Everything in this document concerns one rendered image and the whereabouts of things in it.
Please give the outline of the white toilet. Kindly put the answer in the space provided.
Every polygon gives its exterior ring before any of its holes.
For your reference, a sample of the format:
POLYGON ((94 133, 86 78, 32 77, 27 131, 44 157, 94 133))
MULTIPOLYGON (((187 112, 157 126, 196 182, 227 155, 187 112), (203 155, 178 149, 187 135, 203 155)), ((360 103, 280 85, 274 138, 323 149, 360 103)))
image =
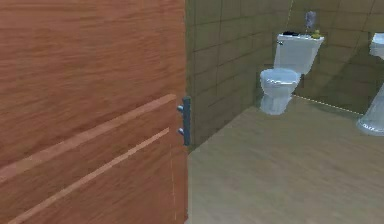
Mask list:
POLYGON ((281 115, 290 103, 301 77, 312 68, 325 38, 311 35, 277 35, 273 67, 260 72, 263 96, 260 109, 269 115, 281 115))

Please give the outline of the brown wooden room door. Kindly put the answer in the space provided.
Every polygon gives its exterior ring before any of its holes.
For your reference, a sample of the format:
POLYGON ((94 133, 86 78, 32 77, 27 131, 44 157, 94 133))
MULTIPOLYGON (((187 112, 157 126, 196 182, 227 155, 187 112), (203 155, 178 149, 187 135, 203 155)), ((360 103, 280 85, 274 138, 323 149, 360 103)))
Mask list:
POLYGON ((186 0, 0 0, 0 224, 185 224, 186 0))

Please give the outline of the grey translucent bottle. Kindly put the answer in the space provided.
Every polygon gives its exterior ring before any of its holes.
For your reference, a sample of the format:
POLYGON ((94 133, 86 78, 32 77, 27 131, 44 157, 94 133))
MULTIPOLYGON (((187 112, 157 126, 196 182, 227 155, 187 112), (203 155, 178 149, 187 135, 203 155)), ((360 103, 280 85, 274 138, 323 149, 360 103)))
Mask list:
POLYGON ((305 32, 308 32, 310 29, 312 29, 315 22, 316 22, 316 12, 308 11, 305 14, 305 27, 306 27, 305 32))

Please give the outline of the white pedestal sink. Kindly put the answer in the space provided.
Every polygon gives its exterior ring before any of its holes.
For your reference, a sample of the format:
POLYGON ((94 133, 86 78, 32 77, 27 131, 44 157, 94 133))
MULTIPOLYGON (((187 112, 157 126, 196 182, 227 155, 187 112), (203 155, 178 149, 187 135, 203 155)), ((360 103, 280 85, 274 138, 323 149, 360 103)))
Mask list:
MULTIPOLYGON (((384 33, 373 35, 369 53, 384 61, 384 33)), ((384 83, 366 113, 357 121, 356 126, 368 135, 384 136, 384 83)))

